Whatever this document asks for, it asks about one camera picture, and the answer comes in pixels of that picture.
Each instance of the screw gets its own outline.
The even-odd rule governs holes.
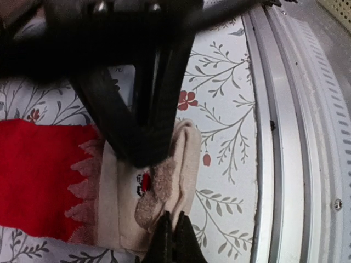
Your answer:
[[[340,211],[342,208],[342,201],[338,198],[334,201],[334,208],[337,211]]]
[[[153,11],[153,12],[157,12],[157,11],[160,11],[161,10],[161,7],[159,4],[152,4],[150,7],[149,7],[149,10],[150,11]]]
[[[109,11],[109,7],[107,6],[106,2],[104,0],[96,3],[93,13],[107,13]]]

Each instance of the folded fabric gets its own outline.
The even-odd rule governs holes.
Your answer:
[[[0,225],[143,256],[158,218],[188,214],[201,135],[177,122],[169,158],[136,169],[89,126],[0,122]]]
[[[193,203],[200,147],[200,132],[189,120],[175,125],[169,158],[156,167],[135,169],[117,160],[106,143],[97,244],[143,256],[164,211],[171,212],[174,229],[180,212],[188,214]]]

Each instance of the beige cloth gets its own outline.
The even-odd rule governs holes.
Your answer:
[[[177,122],[172,136],[170,158],[151,169],[154,173],[162,173],[156,174],[160,178],[168,176],[169,181],[166,177],[166,181],[160,185],[159,179],[152,180],[151,191],[140,197],[137,194],[137,177],[150,169],[138,170],[125,162],[117,161],[111,146],[106,142],[99,187],[97,245],[143,256],[148,249],[153,226],[163,211],[171,212],[175,227],[180,212],[188,214],[193,203],[200,148],[201,134],[192,121]],[[139,209],[144,204],[150,204],[141,201],[147,194],[153,196],[151,199],[154,198],[156,203]],[[149,227],[144,226],[146,229],[137,223],[145,218],[150,223]]]

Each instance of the beige perforated surface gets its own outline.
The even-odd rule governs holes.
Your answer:
[[[351,0],[317,0],[351,33]]]

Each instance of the floral pattern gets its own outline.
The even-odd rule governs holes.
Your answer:
[[[249,262],[256,186],[256,124],[250,58],[240,18],[199,35],[178,103],[202,135],[201,165],[190,218],[208,262]],[[110,69],[127,105],[133,66]],[[0,119],[39,125],[86,125],[87,110],[67,81],[40,87],[26,79],[0,81]],[[0,263],[132,263],[109,249],[68,245],[0,227]]]

